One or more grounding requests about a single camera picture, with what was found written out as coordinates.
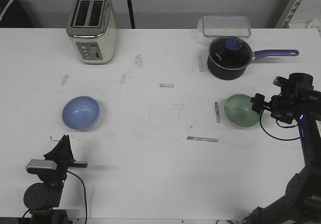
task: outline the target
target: purple handle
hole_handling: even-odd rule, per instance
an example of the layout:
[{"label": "purple handle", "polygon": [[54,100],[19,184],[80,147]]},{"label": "purple handle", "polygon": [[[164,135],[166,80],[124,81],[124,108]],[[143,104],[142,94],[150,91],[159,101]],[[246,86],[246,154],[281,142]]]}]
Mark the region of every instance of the purple handle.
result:
[{"label": "purple handle", "polygon": [[261,50],[254,52],[255,60],[261,59],[263,57],[271,57],[271,56],[298,56],[298,50]]}]

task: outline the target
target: white table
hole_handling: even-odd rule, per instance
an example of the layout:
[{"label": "white table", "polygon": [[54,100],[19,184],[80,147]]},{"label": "white table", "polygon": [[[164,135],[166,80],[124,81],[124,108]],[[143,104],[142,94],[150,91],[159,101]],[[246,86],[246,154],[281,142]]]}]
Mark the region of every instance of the white table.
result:
[{"label": "white table", "polygon": [[[300,55],[257,60],[240,78],[224,81],[209,72],[209,41],[197,30],[118,30],[114,58],[95,66],[77,59],[64,29],[0,29],[0,216],[25,212],[23,195],[39,182],[25,166],[52,150],[50,136],[63,134],[75,159],[88,161],[87,169],[70,170],[86,184],[91,218],[241,219],[283,196],[304,165],[300,142],[274,140],[259,125],[232,126],[224,100],[256,92],[270,99],[280,92],[274,78],[292,72],[311,74],[321,90],[321,40],[317,30],[253,29],[246,41],[253,51]],[[65,103],[79,95],[101,107],[86,132],[61,120]],[[277,127],[268,113],[263,123],[279,137],[298,135]],[[84,217],[82,186],[71,175],[60,208]]]}]

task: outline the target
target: container lid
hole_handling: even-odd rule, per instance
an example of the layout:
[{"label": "container lid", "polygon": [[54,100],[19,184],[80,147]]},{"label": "container lid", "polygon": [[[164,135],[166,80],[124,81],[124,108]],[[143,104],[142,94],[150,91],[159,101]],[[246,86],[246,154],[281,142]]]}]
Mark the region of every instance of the container lid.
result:
[{"label": "container lid", "polygon": [[246,16],[203,16],[198,28],[205,37],[249,37],[250,23]]}]

